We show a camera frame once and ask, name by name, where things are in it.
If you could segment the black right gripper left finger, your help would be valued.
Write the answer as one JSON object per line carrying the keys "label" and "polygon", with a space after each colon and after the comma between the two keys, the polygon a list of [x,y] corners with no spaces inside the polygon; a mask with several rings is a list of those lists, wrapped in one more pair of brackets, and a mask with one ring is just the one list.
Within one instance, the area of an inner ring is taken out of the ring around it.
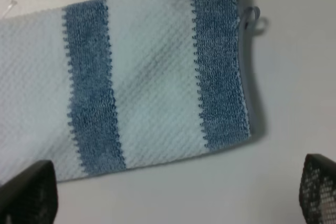
{"label": "black right gripper left finger", "polygon": [[52,161],[37,161],[1,185],[1,223],[54,223],[57,211]]}

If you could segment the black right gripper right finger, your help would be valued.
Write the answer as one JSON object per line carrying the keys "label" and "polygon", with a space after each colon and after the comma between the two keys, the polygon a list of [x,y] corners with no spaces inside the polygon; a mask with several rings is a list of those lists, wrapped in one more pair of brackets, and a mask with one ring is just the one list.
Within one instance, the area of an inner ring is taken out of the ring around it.
{"label": "black right gripper right finger", "polygon": [[306,223],[335,223],[334,161],[321,154],[306,155],[299,204]]}

